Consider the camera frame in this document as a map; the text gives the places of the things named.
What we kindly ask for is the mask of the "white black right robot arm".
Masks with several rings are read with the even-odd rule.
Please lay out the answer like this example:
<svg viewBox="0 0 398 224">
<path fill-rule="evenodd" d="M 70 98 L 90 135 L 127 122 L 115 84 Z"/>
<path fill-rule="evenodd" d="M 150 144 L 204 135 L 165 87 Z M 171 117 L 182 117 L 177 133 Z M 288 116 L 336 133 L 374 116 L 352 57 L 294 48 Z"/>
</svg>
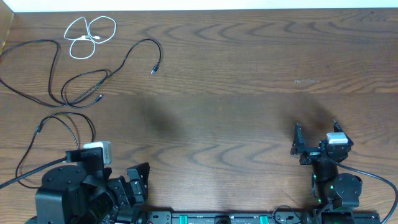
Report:
<svg viewBox="0 0 398 224">
<path fill-rule="evenodd" d="M 362 191 L 360 177 L 339 173 L 340 162 L 348 157 L 353 141 L 345 134 L 337 121 L 333 132 L 316 147 L 307 147 L 302 134 L 302 126 L 294 126 L 294 140 L 291 155 L 299 155 L 301 165 L 313 169 L 312 191 L 318 199 L 319 207 L 304 212 L 302 223 L 354 223 L 353 210 L 359 207 Z"/>
</svg>

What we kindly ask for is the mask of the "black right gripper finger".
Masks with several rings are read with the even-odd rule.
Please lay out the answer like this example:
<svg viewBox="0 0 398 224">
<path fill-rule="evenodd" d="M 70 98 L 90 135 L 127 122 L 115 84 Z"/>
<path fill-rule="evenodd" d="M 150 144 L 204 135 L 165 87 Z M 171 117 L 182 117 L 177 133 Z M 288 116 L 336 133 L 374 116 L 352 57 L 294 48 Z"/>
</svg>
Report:
<svg viewBox="0 0 398 224">
<path fill-rule="evenodd" d="M 340 126 L 339 122 L 337 122 L 337 120 L 333 121 L 333 131 L 335 133 L 343 133 L 344 132 L 342 127 Z"/>
<path fill-rule="evenodd" d="M 302 135 L 302 126 L 297 123 L 294 126 L 294 140 L 290 150 L 291 155 L 297 155 L 303 153 L 305 150 L 305 141 Z"/>
</svg>

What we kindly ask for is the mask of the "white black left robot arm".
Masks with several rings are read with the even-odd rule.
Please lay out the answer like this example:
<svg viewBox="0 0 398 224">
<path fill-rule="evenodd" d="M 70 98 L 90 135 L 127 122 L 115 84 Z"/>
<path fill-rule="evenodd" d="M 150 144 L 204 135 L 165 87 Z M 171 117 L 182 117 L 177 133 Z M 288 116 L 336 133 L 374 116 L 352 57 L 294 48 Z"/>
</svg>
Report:
<svg viewBox="0 0 398 224">
<path fill-rule="evenodd" d="M 146 223 L 149 172 L 146 162 L 128 168 L 127 178 L 87 162 L 54 168 L 42 177 L 28 223 Z"/>
</svg>

